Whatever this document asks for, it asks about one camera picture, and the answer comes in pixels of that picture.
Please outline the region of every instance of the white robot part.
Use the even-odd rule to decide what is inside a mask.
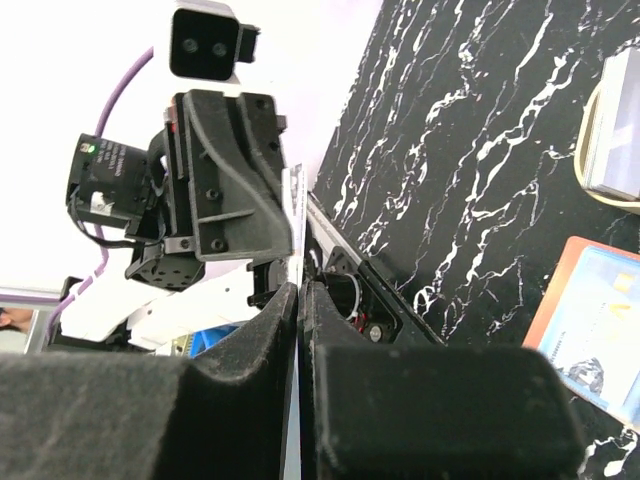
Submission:
[[[253,293],[253,273],[243,264],[184,292],[158,298],[129,316],[129,343],[156,350],[182,335],[244,323],[260,312],[247,304]]]
[[[61,314],[62,335],[102,342],[140,305],[169,292],[125,280],[119,268],[107,268]]]

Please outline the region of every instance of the black foam pad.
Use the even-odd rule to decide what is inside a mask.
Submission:
[[[194,360],[3,356],[0,478],[280,478],[296,305],[284,285]]]
[[[542,355],[516,346],[373,344],[324,286],[310,283],[304,295],[305,478],[575,477],[586,445]]]

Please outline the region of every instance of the blue object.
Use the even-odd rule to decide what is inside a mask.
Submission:
[[[209,330],[194,333],[189,357],[193,358],[199,353],[210,349],[237,328],[238,327],[231,325],[225,325],[224,327],[210,328]]]

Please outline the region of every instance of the black cable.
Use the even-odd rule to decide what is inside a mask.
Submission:
[[[76,228],[80,230],[85,237],[89,240],[93,241],[97,245],[107,248],[107,249],[117,249],[117,248],[139,248],[139,247],[152,247],[155,245],[159,245],[164,241],[164,237],[166,235],[166,225],[162,220],[162,215],[158,215],[158,231],[159,238],[158,240],[152,243],[146,242],[136,242],[131,240],[106,240],[104,238],[96,237],[95,235],[91,235],[82,220],[80,220],[78,216],[78,192],[79,188],[76,189],[71,195],[71,202],[69,203],[69,216],[71,220],[75,224]]]

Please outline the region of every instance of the wire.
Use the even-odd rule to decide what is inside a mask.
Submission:
[[[113,111],[113,107],[115,107],[116,103],[120,99],[122,93],[127,89],[131,81],[138,75],[138,73],[144,68],[144,66],[151,61],[153,58],[153,48],[148,49],[146,52],[142,54],[138,60],[129,68],[129,70],[124,74],[120,82],[116,85],[113,92],[107,99],[107,103],[102,109],[102,113],[100,114],[100,118],[98,119],[98,125],[96,126],[95,135],[97,137],[101,137],[104,134],[104,129],[107,125],[107,121],[111,116],[111,112]],[[95,225],[96,237],[104,240],[104,233],[102,231],[102,227],[100,225]],[[98,267],[94,270],[94,276],[97,278],[104,272],[107,262],[109,261],[109,250],[106,248],[101,248],[102,253],[102,262],[98,265]],[[89,285],[93,283],[93,276],[86,278],[78,288],[78,294],[73,295],[69,294],[67,298],[64,299],[49,315],[47,319],[47,338],[45,338],[45,344],[51,338],[53,334],[53,326],[55,325],[56,319],[60,316],[60,314],[69,306],[71,303],[75,301],[80,292],[83,292]]]
[[[140,247],[153,247],[155,245],[159,245],[164,241],[164,237],[167,234],[167,227],[162,218],[162,212],[158,212],[158,239],[148,243],[148,242],[136,242],[131,240],[106,240],[104,237],[100,238],[98,236],[91,235],[87,232],[87,227],[84,222],[80,220],[78,215],[78,188],[71,195],[71,202],[69,203],[69,216],[75,226],[80,230],[85,237],[87,237],[92,242],[98,244],[102,248],[112,249],[112,248],[140,248]]]

